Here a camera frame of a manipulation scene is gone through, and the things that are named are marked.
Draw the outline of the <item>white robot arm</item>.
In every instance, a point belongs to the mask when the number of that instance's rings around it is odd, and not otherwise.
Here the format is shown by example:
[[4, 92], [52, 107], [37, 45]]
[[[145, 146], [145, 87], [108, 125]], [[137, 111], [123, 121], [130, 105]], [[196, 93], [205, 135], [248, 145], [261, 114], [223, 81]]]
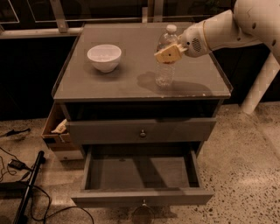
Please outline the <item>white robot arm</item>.
[[280, 64], [280, 0], [236, 0], [232, 10], [190, 25], [155, 53], [160, 63], [197, 58], [221, 48], [265, 44]]

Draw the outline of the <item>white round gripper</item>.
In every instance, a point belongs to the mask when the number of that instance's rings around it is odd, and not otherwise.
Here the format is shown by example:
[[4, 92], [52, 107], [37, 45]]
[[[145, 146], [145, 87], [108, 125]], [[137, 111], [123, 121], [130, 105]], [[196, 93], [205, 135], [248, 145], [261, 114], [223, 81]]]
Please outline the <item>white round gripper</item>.
[[180, 44], [160, 45], [154, 56], [157, 62], [171, 64], [182, 58], [197, 58], [210, 53], [204, 33], [204, 21], [192, 24], [179, 36]]

